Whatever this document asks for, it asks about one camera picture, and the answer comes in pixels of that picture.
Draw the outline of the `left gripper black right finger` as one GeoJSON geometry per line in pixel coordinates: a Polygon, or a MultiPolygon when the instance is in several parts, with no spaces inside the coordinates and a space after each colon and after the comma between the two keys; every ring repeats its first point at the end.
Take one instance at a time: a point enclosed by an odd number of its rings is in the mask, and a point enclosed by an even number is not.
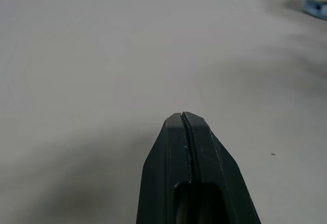
{"type": "Polygon", "coordinates": [[[212,224],[261,224],[237,162],[200,116],[183,112],[197,182],[211,203],[212,224]]]}

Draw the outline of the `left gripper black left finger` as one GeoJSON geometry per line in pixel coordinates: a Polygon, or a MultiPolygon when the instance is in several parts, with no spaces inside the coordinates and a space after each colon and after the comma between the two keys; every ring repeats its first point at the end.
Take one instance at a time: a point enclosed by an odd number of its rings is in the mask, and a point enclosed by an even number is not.
{"type": "Polygon", "coordinates": [[[181,114],[168,117],[143,165],[136,224],[175,224],[175,189],[190,180],[181,114]]]}

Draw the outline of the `folded light blue towel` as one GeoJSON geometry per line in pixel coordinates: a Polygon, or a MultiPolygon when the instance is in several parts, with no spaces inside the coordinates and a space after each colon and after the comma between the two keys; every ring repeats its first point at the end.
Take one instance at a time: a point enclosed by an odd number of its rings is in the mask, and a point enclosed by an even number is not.
{"type": "Polygon", "coordinates": [[[304,0],[302,10],[308,15],[327,21],[327,1],[304,0]]]}

